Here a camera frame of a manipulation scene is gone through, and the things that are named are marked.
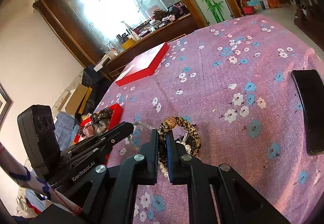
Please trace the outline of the pink floral bedspread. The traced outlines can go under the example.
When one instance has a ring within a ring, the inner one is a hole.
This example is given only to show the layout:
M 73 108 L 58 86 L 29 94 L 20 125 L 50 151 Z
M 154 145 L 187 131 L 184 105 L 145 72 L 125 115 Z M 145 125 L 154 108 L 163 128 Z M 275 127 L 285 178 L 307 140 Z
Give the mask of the pink floral bedspread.
M 133 134 L 112 150 L 121 164 L 166 117 L 195 124 L 199 159 L 228 163 L 291 223 L 303 223 L 323 194 L 323 156 L 306 151 L 292 70 L 323 62 L 280 24 L 261 15 L 202 28 L 169 44 L 153 75 L 112 84 L 98 110 L 118 103 Z

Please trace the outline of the framed wall picture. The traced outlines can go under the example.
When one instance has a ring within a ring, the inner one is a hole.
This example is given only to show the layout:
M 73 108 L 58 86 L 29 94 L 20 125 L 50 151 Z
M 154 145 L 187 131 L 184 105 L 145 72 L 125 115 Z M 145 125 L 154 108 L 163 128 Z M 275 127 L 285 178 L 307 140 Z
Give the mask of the framed wall picture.
M 0 85 L 0 97 L 1 97 L 1 109 L 0 109 L 0 129 L 2 128 L 3 122 L 12 106 L 12 99 L 9 97 L 3 86 Z

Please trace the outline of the red open gift box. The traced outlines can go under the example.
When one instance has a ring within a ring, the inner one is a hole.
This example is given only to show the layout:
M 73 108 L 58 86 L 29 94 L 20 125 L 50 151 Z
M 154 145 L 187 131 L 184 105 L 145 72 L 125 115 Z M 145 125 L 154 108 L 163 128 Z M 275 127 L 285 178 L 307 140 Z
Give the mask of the red open gift box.
M 122 113 L 123 108 L 116 103 L 84 119 L 72 142 L 70 161 L 76 164 L 94 155 L 107 163 L 113 147 L 126 137 L 128 124 L 120 122 Z

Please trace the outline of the black smartphone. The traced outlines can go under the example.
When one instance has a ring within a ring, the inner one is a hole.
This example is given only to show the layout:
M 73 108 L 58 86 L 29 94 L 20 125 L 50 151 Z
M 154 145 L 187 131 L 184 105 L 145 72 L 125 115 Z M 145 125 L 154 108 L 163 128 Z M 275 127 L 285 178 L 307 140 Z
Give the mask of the black smartphone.
M 304 113 L 306 151 L 323 154 L 323 81 L 314 69 L 291 72 Z

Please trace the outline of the cardboard box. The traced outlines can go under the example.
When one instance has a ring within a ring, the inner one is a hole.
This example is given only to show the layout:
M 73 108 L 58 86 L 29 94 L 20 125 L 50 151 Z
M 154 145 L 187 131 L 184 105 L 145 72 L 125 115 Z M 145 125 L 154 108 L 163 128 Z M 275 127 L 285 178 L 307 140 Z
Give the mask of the cardboard box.
M 70 116 L 82 114 L 91 92 L 91 87 L 86 87 L 82 84 L 79 84 L 65 106 L 65 113 Z

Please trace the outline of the red plaid scrunchie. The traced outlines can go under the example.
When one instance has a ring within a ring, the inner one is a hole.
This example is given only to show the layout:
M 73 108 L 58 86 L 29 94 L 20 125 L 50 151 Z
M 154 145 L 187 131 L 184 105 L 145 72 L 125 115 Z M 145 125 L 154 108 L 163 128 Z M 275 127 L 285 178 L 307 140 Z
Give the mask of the red plaid scrunchie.
M 86 124 L 84 126 L 81 126 L 79 128 L 79 135 L 82 138 L 93 137 L 95 135 L 93 125 L 91 123 L 88 123 L 88 124 Z

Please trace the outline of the dark organza scrunchie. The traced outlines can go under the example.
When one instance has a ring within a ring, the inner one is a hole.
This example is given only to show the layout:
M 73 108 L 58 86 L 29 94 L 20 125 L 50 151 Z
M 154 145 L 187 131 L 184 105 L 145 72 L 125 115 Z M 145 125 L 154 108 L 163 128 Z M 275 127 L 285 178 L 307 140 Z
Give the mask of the dark organza scrunchie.
M 95 136 L 101 135 L 108 130 L 112 115 L 113 111 L 109 107 L 91 115 Z

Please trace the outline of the red gift box lid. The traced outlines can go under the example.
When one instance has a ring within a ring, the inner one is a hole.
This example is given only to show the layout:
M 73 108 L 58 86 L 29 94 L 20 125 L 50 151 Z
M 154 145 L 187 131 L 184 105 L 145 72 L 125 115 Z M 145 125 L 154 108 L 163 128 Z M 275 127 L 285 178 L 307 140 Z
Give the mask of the red gift box lid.
M 136 56 L 117 77 L 115 83 L 121 87 L 152 75 L 168 50 L 168 43 L 162 43 Z

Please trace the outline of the red box on floor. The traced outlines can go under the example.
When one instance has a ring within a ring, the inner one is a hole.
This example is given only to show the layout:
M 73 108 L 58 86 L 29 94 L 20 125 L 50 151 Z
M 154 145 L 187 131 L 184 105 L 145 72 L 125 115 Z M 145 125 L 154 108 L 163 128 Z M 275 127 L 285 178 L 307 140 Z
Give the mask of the red box on floor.
M 245 6 L 242 7 L 243 13 L 245 15 L 254 15 L 255 14 L 255 8 L 253 6 Z

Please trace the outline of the yellow box on dresser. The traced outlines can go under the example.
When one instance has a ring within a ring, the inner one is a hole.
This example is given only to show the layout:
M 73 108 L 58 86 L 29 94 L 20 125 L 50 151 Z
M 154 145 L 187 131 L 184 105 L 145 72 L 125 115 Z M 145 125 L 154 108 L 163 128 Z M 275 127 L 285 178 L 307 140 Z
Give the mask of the yellow box on dresser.
M 127 41 L 125 41 L 124 43 L 122 43 L 121 47 L 124 50 L 127 50 L 130 47 L 134 46 L 135 44 L 136 44 L 136 41 L 131 38 L 131 39 L 128 39 Z

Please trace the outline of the wooden dresser counter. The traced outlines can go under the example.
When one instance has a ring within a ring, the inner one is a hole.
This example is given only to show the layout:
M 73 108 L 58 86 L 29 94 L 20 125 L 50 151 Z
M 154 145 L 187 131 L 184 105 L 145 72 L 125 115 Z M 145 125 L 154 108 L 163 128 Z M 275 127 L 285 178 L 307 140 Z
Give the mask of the wooden dresser counter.
M 136 56 L 159 44 L 169 43 L 175 39 L 178 39 L 180 36 L 191 34 L 193 31 L 206 26 L 207 24 L 204 22 L 197 23 L 191 14 L 182 16 L 173 23 L 163 26 L 155 32 L 150 33 L 138 41 L 135 45 L 132 45 L 130 48 L 123 51 L 117 57 L 107 61 L 99 72 L 110 81 L 114 81 L 114 76 L 116 75 L 113 73 L 118 69 L 121 69 L 121 67 L 125 67 Z

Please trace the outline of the wooden stair railing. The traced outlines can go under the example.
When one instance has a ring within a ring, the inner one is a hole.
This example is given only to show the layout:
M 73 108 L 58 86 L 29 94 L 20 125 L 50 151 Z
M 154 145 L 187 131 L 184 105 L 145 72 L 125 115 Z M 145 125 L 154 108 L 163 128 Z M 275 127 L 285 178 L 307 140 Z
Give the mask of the wooden stair railing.
M 295 0 L 294 24 L 323 50 L 323 7 L 317 0 Z

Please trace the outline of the wooden framed mirror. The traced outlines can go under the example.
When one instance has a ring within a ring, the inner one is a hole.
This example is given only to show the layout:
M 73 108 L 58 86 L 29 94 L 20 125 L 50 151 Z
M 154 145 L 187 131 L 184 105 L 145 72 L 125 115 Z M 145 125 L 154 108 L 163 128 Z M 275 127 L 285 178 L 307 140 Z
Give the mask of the wooden framed mirror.
M 195 0 L 37 0 L 33 8 L 83 67 L 187 14 L 206 23 Z

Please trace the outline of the blue patterned cloth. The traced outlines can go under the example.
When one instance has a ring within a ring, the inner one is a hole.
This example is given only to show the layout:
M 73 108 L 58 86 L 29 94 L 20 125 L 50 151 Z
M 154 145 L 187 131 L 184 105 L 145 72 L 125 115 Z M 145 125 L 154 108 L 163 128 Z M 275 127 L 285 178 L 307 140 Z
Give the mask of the blue patterned cloth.
M 64 112 L 59 112 L 55 122 L 55 136 L 59 144 L 72 143 L 72 132 L 75 126 L 75 120 Z

